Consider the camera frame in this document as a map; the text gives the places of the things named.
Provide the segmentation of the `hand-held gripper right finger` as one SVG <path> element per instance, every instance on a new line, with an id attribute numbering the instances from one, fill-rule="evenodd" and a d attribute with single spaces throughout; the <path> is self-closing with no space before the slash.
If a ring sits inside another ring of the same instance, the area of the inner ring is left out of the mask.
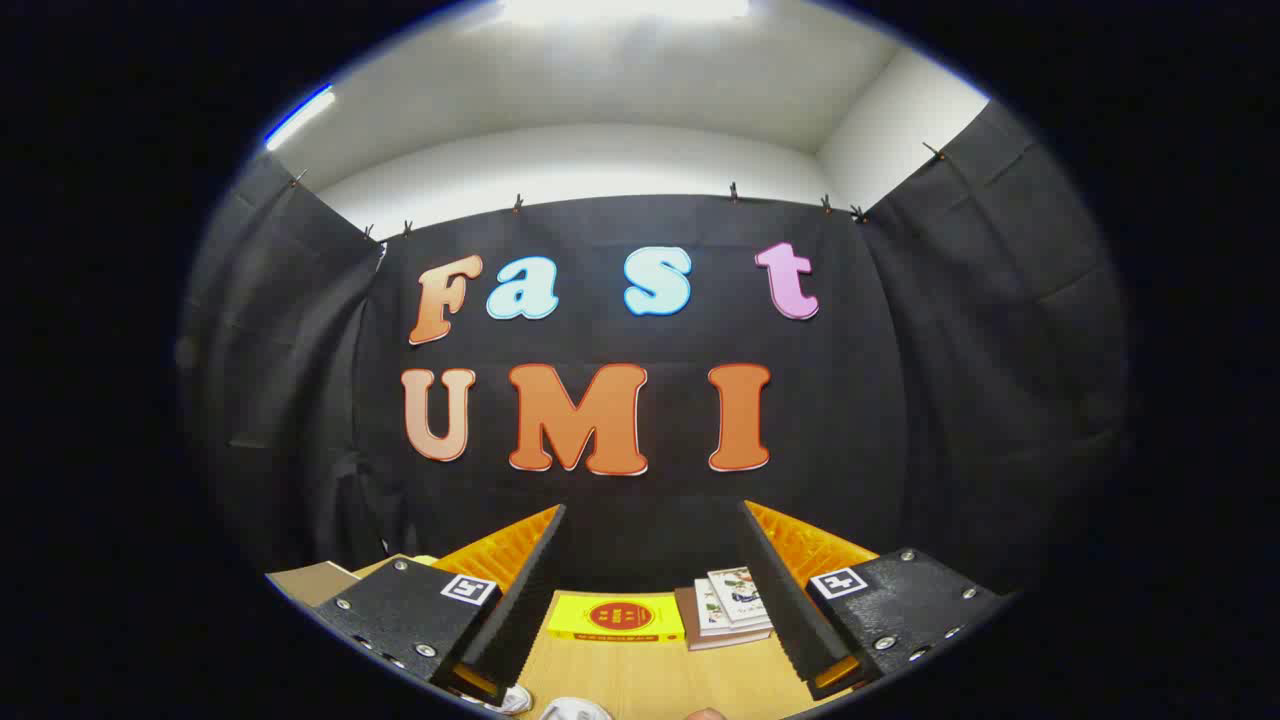
<path id="1" fill-rule="evenodd" d="M 876 553 L 749 500 L 740 548 L 814 701 L 905 673 L 1006 606 L 1005 594 L 920 550 Z"/>

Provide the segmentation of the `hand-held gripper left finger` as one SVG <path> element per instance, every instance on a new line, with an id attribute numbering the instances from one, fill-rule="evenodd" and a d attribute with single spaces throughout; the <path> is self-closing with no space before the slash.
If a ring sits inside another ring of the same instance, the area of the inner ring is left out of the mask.
<path id="1" fill-rule="evenodd" d="M 413 684 L 500 705 L 552 605 L 566 514 L 556 505 L 433 564 L 397 556 L 312 615 Z"/>

